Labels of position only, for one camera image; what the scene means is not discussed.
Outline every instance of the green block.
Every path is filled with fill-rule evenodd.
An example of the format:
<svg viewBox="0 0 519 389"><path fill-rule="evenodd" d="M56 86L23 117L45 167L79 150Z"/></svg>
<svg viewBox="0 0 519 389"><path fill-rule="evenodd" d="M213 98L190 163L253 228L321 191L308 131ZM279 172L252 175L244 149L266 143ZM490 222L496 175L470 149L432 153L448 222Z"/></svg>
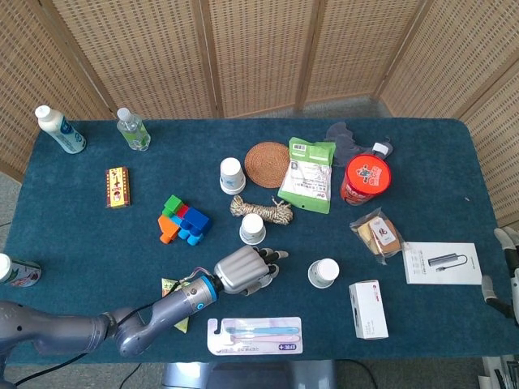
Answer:
<svg viewBox="0 0 519 389"><path fill-rule="evenodd" d="M179 199L174 194L172 194L171 197L168 199L168 201L166 201L165 204L164 204L164 211L162 211L162 215L166 215L168 217L176 215L178 209L182 205L184 205L182 200Z"/></svg>

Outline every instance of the round rattan coaster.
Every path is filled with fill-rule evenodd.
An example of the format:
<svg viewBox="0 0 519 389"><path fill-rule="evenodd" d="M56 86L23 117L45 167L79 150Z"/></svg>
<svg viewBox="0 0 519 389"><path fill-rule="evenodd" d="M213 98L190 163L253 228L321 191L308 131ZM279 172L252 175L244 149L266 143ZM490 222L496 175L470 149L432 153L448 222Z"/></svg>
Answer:
<svg viewBox="0 0 519 389"><path fill-rule="evenodd" d="M289 167L289 148L284 144L256 144L245 157L247 176L263 188L279 188Z"/></svg>

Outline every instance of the blue tablecloth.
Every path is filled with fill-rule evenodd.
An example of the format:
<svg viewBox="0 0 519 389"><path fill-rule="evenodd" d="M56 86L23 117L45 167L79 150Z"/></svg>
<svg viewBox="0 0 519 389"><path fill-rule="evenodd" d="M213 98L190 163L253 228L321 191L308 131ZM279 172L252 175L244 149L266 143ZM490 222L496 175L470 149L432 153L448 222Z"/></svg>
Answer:
<svg viewBox="0 0 519 389"><path fill-rule="evenodd" d="M287 144L290 137L324 139L334 120L250 119L148 121L146 152L134 152L115 122L77 122L86 149L67 155L46 134L34 147L5 252L33 260L44 269L27 289L0 288L0 298L55 314L99 314L121 306L141 306L161 295L161 277L177 279L193 267L212 269L242 242L241 218L229 213L231 196L219 185L220 161L262 141ZM388 136L395 147L387 159L392 185L377 199L351 207L339 197L344 169L332 174L329 215L294 209L288 226L267 225L263 246L287 250L281 273L251 297L222 294L190 318L189 332L164 333L132 361L237 361L207 349L209 318L299 316L304 353L250 357L250 360L455 357L519 352L519 331L485 306L478 286L407 285L401 254L379 265L349 229L349 223L382 207L405 240L475 242L481 268L493 276L498 293L510 294L503 255L492 230L495 219L466 127L455 120L348 119L359 144ZM132 205L105 208L105 170L130 171ZM276 190L251 181L242 192L249 203L269 204ZM159 241L157 217L171 194L212 218L199 246ZM316 289L307 268L317 259L339 262L341 274L329 289ZM389 337L355 337L348 285L380 281ZM29 344L11 362L49 363ZM112 340L85 362L129 361Z"/></svg>

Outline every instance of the gray carpet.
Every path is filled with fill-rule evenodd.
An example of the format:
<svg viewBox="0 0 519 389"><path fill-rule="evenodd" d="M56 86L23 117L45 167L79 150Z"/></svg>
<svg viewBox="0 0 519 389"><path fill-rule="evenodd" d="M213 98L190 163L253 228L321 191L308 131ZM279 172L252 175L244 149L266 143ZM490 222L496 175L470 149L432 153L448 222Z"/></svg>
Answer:
<svg viewBox="0 0 519 389"><path fill-rule="evenodd" d="M389 117L387 109L378 101L368 97L357 97L327 103L313 103L302 112L293 109L262 114L262 118L385 118ZM15 210L19 184L0 174L0 224L8 223ZM0 227L0 251L3 250L9 225ZM483 374L481 358L458 359L413 359L404 361L365 361L379 384L380 389L476 389L478 375ZM46 376L36 378L20 386L24 389L42 387L54 389L78 388L118 388L121 381L135 368L135 363L104 365L69 365ZM47 365L10 366L6 369L6 377L16 381ZM140 369L125 384L125 389L158 388L163 370L162 364L142 364ZM339 361L337 363L337 380L340 389L371 388L367 373L357 365ZM247 383L247 388L266 387L274 389L270 382Z"/></svg>

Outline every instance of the red can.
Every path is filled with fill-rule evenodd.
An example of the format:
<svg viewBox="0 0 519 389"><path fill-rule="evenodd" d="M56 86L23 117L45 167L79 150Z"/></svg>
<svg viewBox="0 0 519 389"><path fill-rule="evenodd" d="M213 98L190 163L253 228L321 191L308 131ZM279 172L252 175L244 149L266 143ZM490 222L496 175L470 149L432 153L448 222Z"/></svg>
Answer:
<svg viewBox="0 0 519 389"><path fill-rule="evenodd" d="M378 156L362 154L346 166L341 197L348 204L361 205L381 195L391 183L391 170Z"/></svg>

